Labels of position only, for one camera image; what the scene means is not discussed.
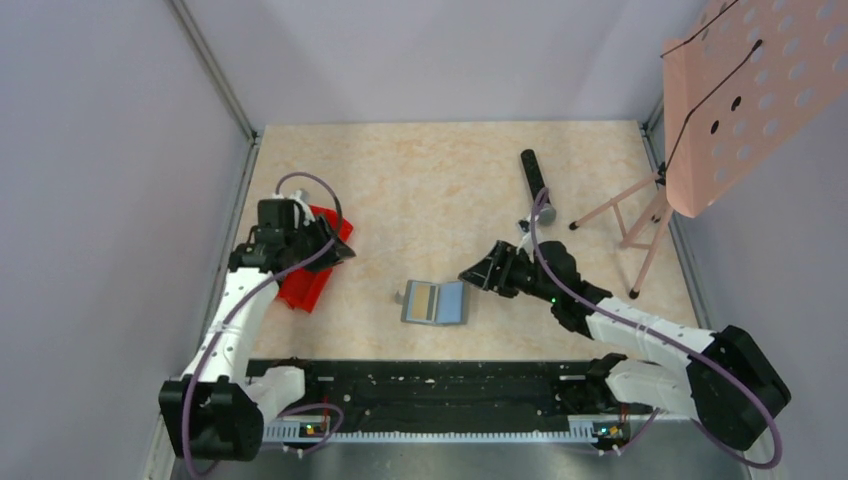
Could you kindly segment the grey card holder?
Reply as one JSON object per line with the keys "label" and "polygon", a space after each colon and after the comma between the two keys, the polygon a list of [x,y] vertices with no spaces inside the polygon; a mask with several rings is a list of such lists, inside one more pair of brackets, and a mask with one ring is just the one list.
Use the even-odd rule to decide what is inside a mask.
{"label": "grey card holder", "polygon": [[431,283],[408,280],[394,294],[400,321],[427,326],[459,326],[468,322],[470,288],[462,281]]}

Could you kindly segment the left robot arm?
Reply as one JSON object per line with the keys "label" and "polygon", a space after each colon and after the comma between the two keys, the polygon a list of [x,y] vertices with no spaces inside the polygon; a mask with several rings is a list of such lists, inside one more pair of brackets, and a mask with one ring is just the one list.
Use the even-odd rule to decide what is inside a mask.
{"label": "left robot arm", "polygon": [[270,367],[249,380],[247,367],[263,318],[291,273],[321,273],[354,256],[326,216],[299,193],[258,202],[256,225],[229,255],[224,290],[197,353],[158,394],[177,457],[256,457],[265,426],[306,390],[298,367]]}

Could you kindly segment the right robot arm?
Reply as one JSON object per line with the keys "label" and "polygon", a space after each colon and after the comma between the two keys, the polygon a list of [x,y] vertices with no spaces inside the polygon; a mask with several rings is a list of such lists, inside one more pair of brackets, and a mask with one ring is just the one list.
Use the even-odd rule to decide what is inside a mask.
{"label": "right robot arm", "polygon": [[790,403],[791,393],[752,336],[687,327],[643,312],[583,279],[559,241],[528,252],[504,241],[460,281],[505,298],[536,297],[566,330],[636,351],[591,361],[585,395],[599,406],[639,404],[686,416],[713,439],[749,449]]}

